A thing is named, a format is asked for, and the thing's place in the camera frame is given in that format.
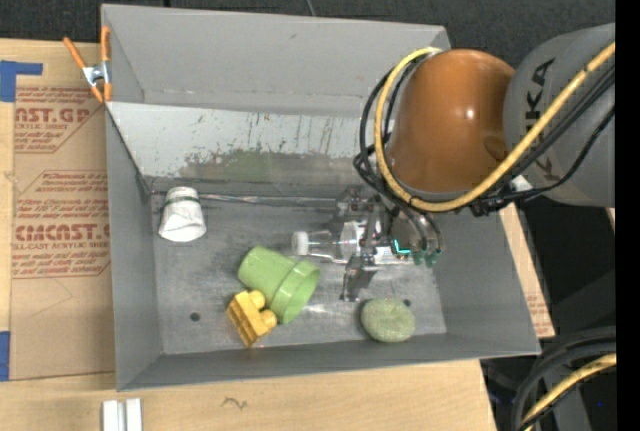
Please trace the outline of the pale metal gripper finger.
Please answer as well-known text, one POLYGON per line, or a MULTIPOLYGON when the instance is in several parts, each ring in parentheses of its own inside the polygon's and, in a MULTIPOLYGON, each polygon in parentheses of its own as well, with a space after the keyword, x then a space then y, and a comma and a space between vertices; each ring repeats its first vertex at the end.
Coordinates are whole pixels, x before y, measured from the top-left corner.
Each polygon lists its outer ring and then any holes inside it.
POLYGON ((334 218, 338 222, 364 222, 375 217, 380 209, 378 194, 364 186, 348 186, 336 199, 334 218))
POLYGON ((369 286, 378 270, 372 254, 352 255, 345 267, 340 299, 358 302, 359 292, 369 286))

